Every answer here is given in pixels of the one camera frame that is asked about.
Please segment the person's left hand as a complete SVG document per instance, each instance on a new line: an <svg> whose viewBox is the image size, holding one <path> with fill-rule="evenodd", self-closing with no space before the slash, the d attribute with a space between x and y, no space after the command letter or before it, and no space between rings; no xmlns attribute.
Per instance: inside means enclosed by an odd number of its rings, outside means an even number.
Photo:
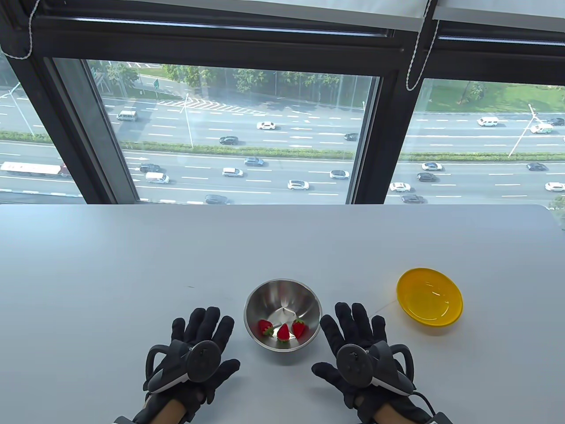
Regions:
<svg viewBox="0 0 565 424"><path fill-rule="evenodd" d="M190 423L203 404L211 404L241 366L237 359L222 361L233 330L234 319L214 306L194 309L188 321L176 318L169 345L154 345L147 354L145 403L133 423Z"/></svg>

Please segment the person's right hand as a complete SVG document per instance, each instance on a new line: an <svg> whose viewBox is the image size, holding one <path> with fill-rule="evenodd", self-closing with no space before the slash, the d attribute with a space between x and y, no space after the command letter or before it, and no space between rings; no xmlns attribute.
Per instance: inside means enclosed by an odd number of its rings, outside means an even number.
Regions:
<svg viewBox="0 0 565 424"><path fill-rule="evenodd" d="M320 320L321 329L333 355L344 345L368 348L378 341L386 341L385 320L376 315L369 320L361 303L344 302L335 305L337 320L326 314ZM327 362L317 362L311 368L314 375L325 380L343 395L347 408L355 409L362 423L400 424L426 423L428 414L415 406L408 397L385 388L371 386L358 388L347 383L338 370Z"/></svg>

